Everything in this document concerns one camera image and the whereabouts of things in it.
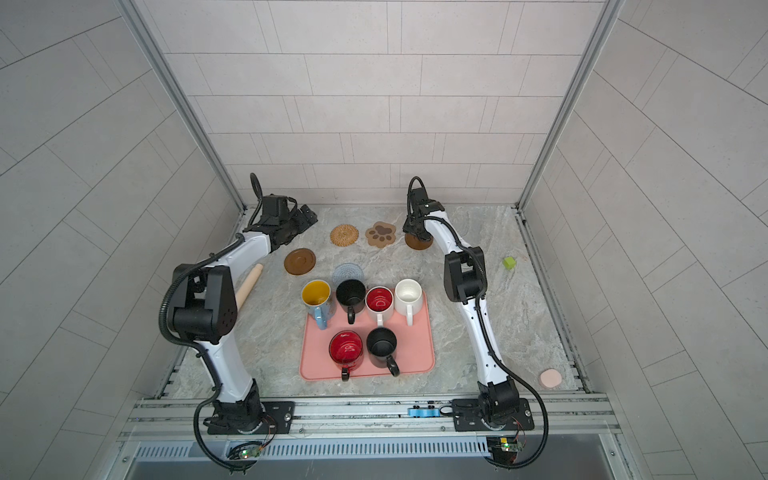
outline pink tray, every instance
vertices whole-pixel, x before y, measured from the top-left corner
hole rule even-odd
[[[424,293],[424,307],[413,316],[413,326],[408,326],[406,318],[395,312],[384,326],[397,336],[395,360],[400,373],[425,373],[435,366],[435,348],[432,346],[432,327],[429,325],[429,308]],[[389,370],[380,369],[371,363],[366,348],[366,337],[376,328],[376,321],[363,310],[355,318],[355,324],[346,321],[346,310],[336,303],[336,314],[328,320],[328,328],[321,330],[311,316],[306,316],[304,346],[301,350],[299,374],[305,380],[340,380],[341,369],[331,360],[328,345],[334,335],[342,330],[352,330],[362,339],[362,365],[354,369],[349,376],[391,375]]]

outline wooden rolling pin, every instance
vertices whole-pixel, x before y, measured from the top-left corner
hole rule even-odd
[[[238,310],[243,306],[243,303],[245,303],[245,299],[248,298],[250,291],[253,290],[253,286],[256,285],[256,280],[261,276],[262,270],[264,270],[264,265],[257,263],[250,273],[248,273],[248,276],[245,277],[240,288],[237,289],[237,293],[235,293],[235,302],[237,302]]]

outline marble countertop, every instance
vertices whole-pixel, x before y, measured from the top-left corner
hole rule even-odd
[[[265,397],[393,395],[400,393],[477,393],[477,366],[464,320],[448,301],[442,284],[443,254],[437,246],[412,250],[405,243],[402,224],[405,207],[317,207],[318,223],[262,259],[264,271],[240,309],[233,334],[248,372]],[[563,375],[559,389],[575,389],[576,383],[557,330],[549,314],[528,251],[506,206],[446,207],[456,231],[471,245],[482,247],[488,270],[488,315],[506,365],[538,386],[538,375],[557,369]],[[397,240],[382,249],[371,247],[366,229],[383,221],[397,226]],[[350,223],[360,232],[349,247],[337,247],[330,231]],[[302,276],[283,268],[286,255],[309,248],[317,265]],[[502,259],[514,257],[517,266],[507,271]],[[306,310],[301,289],[310,280],[330,278],[338,265],[354,262],[366,276],[365,283],[394,286],[413,278],[429,296],[435,368],[430,372],[374,376],[342,382],[307,382],[299,375]],[[173,399],[199,399],[210,393],[210,380],[190,350],[174,383],[166,388]]]

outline brown round coaster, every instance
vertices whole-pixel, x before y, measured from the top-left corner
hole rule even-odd
[[[283,266],[291,275],[303,275],[315,267],[317,258],[315,253],[308,248],[299,248],[288,253]]]
[[[411,235],[410,233],[406,233],[406,245],[408,245],[414,250],[426,250],[432,245],[433,241],[435,241],[434,237],[430,238],[426,242],[422,242],[421,240]]]
[[[331,230],[331,242],[337,247],[348,247],[357,241],[358,232],[355,227],[345,223]]]

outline white mug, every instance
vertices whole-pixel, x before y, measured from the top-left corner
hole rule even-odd
[[[408,326],[413,326],[413,316],[422,310],[424,295],[416,280],[406,278],[395,286],[395,311],[405,316]]]
[[[378,326],[392,318],[395,312],[395,302],[392,291],[385,286],[374,286],[366,294],[366,310]]]

